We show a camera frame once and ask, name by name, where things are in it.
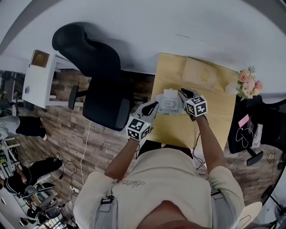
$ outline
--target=glove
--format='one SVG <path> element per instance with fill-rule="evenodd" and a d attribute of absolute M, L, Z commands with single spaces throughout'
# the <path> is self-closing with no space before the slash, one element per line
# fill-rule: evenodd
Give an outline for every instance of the glove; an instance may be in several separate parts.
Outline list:
<path fill-rule="evenodd" d="M 182 88 L 179 91 L 179 96 L 185 105 L 184 110 L 189 114 L 192 121 L 195 120 L 195 117 L 207 113 L 206 99 L 195 90 Z"/>
<path fill-rule="evenodd" d="M 150 133 L 158 109 L 159 103 L 157 101 L 140 105 L 135 114 L 131 116 L 127 122 L 127 136 L 140 141 Z"/>

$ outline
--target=white cable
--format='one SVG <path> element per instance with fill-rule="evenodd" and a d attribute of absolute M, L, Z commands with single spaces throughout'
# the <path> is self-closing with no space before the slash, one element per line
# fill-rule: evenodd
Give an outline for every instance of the white cable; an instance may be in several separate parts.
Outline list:
<path fill-rule="evenodd" d="M 90 121 L 89 127 L 88 127 L 88 136 L 89 136 L 90 124 L 91 124 L 91 121 Z M 82 156 L 82 158 L 81 158 L 81 160 L 80 160 L 80 170 L 81 170 L 81 177 L 82 177 L 82 184 L 83 184 L 83 185 L 84 185 L 84 175 L 83 175 L 83 173 L 82 173 L 82 160 L 83 160 L 84 155 L 85 155 L 85 151 L 86 151 L 86 146 L 87 146 L 87 144 L 88 144 L 88 137 L 86 138 L 86 142 L 85 142 L 84 154 L 83 154 L 83 156 Z"/>
<path fill-rule="evenodd" d="M 233 165 L 238 159 L 240 159 L 244 154 L 246 154 L 246 152 L 247 152 L 247 151 L 245 151 L 242 155 L 240 155 L 237 159 L 235 159 L 235 161 L 232 162 L 232 163 L 227 167 L 227 169 L 228 169 L 231 165 Z"/>

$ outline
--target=hair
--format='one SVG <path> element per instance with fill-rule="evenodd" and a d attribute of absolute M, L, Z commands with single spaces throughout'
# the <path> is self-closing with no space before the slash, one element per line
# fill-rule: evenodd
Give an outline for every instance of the hair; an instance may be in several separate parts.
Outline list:
<path fill-rule="evenodd" d="M 25 220 L 25 219 L 24 219 L 24 218 L 22 218 L 22 217 L 21 217 L 21 222 L 22 222 L 22 224 L 24 224 L 25 226 L 27 226 L 27 225 L 28 225 L 27 220 Z"/>

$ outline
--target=floor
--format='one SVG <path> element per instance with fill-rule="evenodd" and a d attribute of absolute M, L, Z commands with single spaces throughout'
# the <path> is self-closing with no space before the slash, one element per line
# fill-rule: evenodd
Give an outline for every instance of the floor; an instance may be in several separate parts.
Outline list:
<path fill-rule="evenodd" d="M 154 77 L 138 74 L 133 79 L 135 81 L 136 105 L 147 102 L 151 97 Z M 56 95 L 57 100 L 68 100 L 73 85 L 79 85 L 80 89 L 87 89 L 88 83 L 89 79 L 82 76 L 78 71 L 64 70 L 58 73 L 54 79 L 51 94 Z M 30 114 L 42 117 L 48 139 L 43 141 L 39 137 L 17 135 L 17 142 L 21 144 L 17 148 L 19 158 L 21 160 L 26 157 L 29 158 L 23 162 L 24 165 L 28 165 L 31 161 L 42 160 L 46 157 L 55 156 L 57 153 L 61 155 L 63 161 L 66 162 L 64 177 L 61 180 L 56 180 L 63 173 L 62 170 L 58 170 L 52 173 L 52 177 L 48 181 L 56 180 L 53 183 L 56 186 L 55 190 L 58 192 L 58 197 L 62 199 L 63 204 L 66 203 L 63 212 L 66 216 L 72 216 L 76 195 L 72 196 L 73 192 L 70 185 L 72 180 L 72 185 L 76 188 L 81 189 L 83 186 L 80 160 L 85 150 L 85 157 L 82 160 L 84 181 L 88 174 L 95 170 L 105 171 L 108 164 L 126 144 L 125 132 L 112 131 L 96 123 L 91 123 L 82 115 L 82 108 L 79 107 L 69 110 L 67 107 L 52 106 L 48 107 L 46 112 L 36 108 Z M 260 150 L 264 151 L 264 157 L 255 165 L 246 166 L 246 159 L 249 158 L 249 155 L 245 154 L 229 168 L 242 188 L 246 205 L 260 201 L 264 190 L 275 183 L 280 174 L 276 165 L 282 152 L 276 150 L 275 160 L 269 163 L 267 155 L 271 151 L 274 153 L 274 148 L 263 145 L 256 152 Z M 226 146 L 224 155 L 227 165 L 230 165 L 242 153 L 230 154 L 228 146 Z M 269 153 L 268 159 L 271 159 L 272 153 Z M 135 158 L 129 167 L 129 171 L 134 165 Z"/>

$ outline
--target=person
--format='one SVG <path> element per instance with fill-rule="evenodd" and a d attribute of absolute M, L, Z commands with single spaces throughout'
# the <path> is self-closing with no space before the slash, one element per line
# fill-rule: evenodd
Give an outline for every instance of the person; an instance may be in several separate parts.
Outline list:
<path fill-rule="evenodd" d="M 111 228 L 212 228 L 213 214 L 219 214 L 212 208 L 213 190 L 219 190 L 237 220 L 244 207 L 241 188 L 226 168 L 223 151 L 205 116 L 196 117 L 196 122 L 209 174 L 207 180 L 199 177 L 190 151 L 170 145 L 161 148 L 150 141 L 142 146 L 135 167 L 125 177 L 139 145 L 138 140 L 130 138 L 104 174 L 95 171 L 88 176 L 74 206 L 79 228 L 94 228 L 101 201 L 110 193 L 117 201 L 116 227 Z"/>
<path fill-rule="evenodd" d="M 13 176 L 5 180 L 0 178 L 0 189 L 4 187 L 13 194 L 23 194 L 26 187 L 35 185 L 41 176 L 56 171 L 61 166 L 62 161 L 53 157 L 36 161 L 29 168 L 24 167 L 23 170 L 17 166 Z"/>
<path fill-rule="evenodd" d="M 5 116 L 0 118 L 0 140 L 8 137 L 8 133 L 25 136 L 40 136 L 47 140 L 46 129 L 41 127 L 40 117 Z"/>
<path fill-rule="evenodd" d="M 36 207 L 36 210 L 33 210 L 32 204 L 29 204 L 29 209 L 27 211 L 28 218 L 20 219 L 21 223 L 24 226 L 27 226 L 29 223 L 35 224 L 36 226 L 41 226 L 42 224 L 46 223 L 49 218 L 45 216 L 45 214 L 41 214 L 41 209 Z"/>

